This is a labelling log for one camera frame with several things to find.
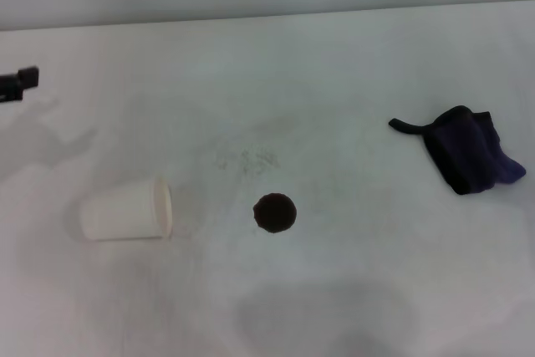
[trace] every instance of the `paper cup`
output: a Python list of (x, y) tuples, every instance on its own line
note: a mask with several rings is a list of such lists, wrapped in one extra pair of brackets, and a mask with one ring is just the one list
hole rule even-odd
[(82, 204), (80, 222), (89, 240), (169, 237), (169, 187), (158, 177), (106, 191)]

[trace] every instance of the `white table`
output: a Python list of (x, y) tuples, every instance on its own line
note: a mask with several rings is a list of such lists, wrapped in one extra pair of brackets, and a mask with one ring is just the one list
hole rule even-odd
[[(535, 3), (0, 33), (0, 355), (535, 353)], [(528, 176), (457, 196), (398, 117), (490, 110)], [(170, 241), (90, 243), (160, 172)], [(252, 206), (283, 192), (287, 232)]]

